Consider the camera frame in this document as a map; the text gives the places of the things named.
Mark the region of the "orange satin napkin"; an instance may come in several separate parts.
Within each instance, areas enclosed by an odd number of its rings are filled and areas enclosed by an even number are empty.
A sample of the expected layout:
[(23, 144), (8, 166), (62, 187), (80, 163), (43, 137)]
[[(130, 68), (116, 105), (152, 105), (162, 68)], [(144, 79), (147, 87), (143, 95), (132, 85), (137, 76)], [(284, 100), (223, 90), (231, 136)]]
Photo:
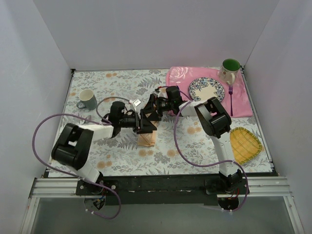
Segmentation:
[(148, 134), (140, 134), (137, 138), (138, 146), (153, 147), (156, 143), (157, 131)]

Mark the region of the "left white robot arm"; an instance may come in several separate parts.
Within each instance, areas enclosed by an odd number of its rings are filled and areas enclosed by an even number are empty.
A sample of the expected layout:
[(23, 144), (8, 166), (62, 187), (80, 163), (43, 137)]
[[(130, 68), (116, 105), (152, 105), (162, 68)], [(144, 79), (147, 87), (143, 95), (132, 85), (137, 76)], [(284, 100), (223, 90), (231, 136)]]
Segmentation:
[(87, 189), (93, 195), (100, 194), (104, 184), (101, 181), (103, 174), (88, 160), (92, 142), (114, 138), (122, 128), (132, 128), (137, 134), (150, 134), (157, 130), (152, 122), (159, 121), (161, 118), (156, 111), (149, 115), (146, 115), (144, 110), (140, 110), (139, 114), (134, 110), (127, 112), (123, 102), (115, 101), (110, 113), (106, 114), (104, 119), (111, 124), (66, 124), (52, 149), (52, 159), (67, 166), (78, 177), (88, 180)]

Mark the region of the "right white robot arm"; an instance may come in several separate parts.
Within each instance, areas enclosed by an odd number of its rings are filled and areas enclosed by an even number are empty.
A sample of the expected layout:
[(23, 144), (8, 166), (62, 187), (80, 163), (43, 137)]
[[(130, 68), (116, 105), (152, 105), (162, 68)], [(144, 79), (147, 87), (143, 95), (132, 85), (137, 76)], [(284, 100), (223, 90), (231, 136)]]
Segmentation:
[[(178, 86), (165, 86), (167, 96), (160, 95), (160, 88), (156, 88), (150, 95), (147, 104), (141, 110), (148, 114), (150, 121), (160, 121), (163, 112), (171, 111), (175, 114), (174, 141), (181, 157), (196, 167), (212, 167), (219, 165), (220, 187), (223, 192), (231, 194), (238, 189), (242, 181), (243, 169), (234, 158), (230, 142), (232, 120), (220, 101), (211, 97), (206, 101), (185, 101)], [(208, 165), (198, 165), (190, 162), (181, 152), (176, 138), (176, 126), (179, 117), (197, 116), (202, 129), (211, 138), (214, 144), (218, 162)]]

